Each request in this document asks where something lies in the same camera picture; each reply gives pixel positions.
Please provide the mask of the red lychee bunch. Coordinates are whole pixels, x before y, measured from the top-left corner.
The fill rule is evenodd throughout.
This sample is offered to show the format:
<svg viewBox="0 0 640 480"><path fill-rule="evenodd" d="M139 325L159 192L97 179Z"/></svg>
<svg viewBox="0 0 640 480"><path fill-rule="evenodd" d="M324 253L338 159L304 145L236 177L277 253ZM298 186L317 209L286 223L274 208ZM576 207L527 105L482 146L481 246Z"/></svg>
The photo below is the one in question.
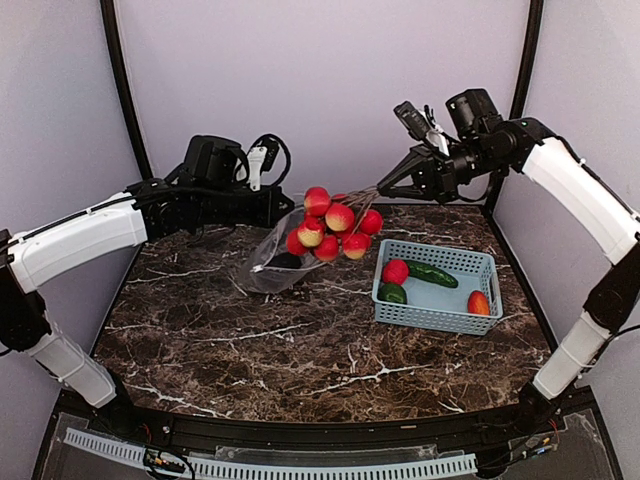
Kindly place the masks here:
<svg viewBox="0 0 640 480"><path fill-rule="evenodd" d="M362 259L384 225L381 213L372 207L378 197L375 187L347 194L310 187L303 197L302 219L294 221L285 237L285 252L299 260L310 255L323 263L340 255Z"/></svg>

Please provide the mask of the clear zip top bag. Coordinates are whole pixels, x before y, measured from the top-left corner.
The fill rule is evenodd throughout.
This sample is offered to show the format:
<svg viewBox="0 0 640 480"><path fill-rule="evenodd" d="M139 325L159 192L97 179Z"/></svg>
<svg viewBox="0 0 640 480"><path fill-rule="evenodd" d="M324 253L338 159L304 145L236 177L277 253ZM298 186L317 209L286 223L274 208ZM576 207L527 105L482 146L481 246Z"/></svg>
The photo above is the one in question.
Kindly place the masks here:
<svg viewBox="0 0 640 480"><path fill-rule="evenodd" d="M253 293L277 294L323 265L310 253L296 256L287 248L288 235L304 220L304 213L302 206L294 208L251 252L236 274L241 288Z"/></svg>

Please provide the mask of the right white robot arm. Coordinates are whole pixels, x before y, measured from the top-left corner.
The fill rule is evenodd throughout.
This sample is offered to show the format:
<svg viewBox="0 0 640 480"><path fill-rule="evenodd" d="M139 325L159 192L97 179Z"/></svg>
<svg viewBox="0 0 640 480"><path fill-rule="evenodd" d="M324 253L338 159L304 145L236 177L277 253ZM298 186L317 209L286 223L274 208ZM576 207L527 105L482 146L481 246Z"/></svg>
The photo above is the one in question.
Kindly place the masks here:
<svg viewBox="0 0 640 480"><path fill-rule="evenodd" d="M552 195L593 237L611 264L589 293L582 312L526 387L510 413L521 434L534 432L559 397L612 341L639 301L639 214L626 205L561 136L534 118L505 120L484 89L450 98L446 108L457 132L447 135L430 110L404 101L394 114L416 146L377 185L388 198L460 199L473 179L509 171Z"/></svg>

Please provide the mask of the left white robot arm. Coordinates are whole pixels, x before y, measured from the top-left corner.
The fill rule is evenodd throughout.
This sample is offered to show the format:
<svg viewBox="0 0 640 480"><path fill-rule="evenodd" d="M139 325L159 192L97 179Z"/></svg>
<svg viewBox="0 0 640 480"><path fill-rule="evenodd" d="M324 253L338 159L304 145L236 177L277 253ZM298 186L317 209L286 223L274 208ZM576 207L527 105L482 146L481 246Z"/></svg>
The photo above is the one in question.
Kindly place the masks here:
<svg viewBox="0 0 640 480"><path fill-rule="evenodd" d="M115 251L207 225L272 227L293 201L281 184L291 153L274 134L248 150L229 139L196 135L185 159L164 178L128 186L108 199L31 231L1 233L1 343L23 352L59 382L102 409L120 436L141 427L125 388L49 319L38 290L50 280Z"/></svg>

